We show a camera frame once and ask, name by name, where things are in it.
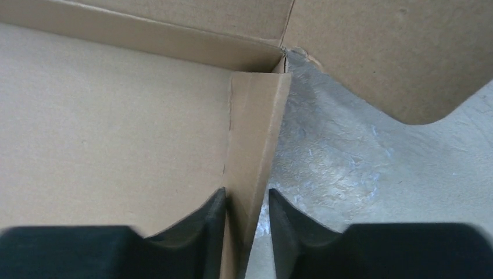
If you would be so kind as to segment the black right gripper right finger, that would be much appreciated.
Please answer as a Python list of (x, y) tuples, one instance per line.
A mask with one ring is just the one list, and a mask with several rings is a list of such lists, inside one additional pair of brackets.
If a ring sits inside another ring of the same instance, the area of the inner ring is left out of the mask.
[(336, 232), (269, 190), (277, 278), (491, 278), (492, 239), (464, 223), (363, 223)]

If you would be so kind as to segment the brown cardboard box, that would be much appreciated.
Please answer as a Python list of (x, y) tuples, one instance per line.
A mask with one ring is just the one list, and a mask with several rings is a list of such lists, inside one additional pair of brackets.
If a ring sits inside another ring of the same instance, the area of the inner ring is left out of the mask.
[(492, 2), (1, 2), (1, 234), (147, 238), (220, 188), (219, 278), (277, 278), (270, 189), (492, 239)]

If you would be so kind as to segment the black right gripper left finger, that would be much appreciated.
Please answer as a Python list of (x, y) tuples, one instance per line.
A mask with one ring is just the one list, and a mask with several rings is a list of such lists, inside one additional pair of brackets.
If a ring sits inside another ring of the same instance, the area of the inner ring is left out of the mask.
[(151, 237), (129, 226), (27, 226), (1, 234), (2, 278), (219, 278), (226, 190)]

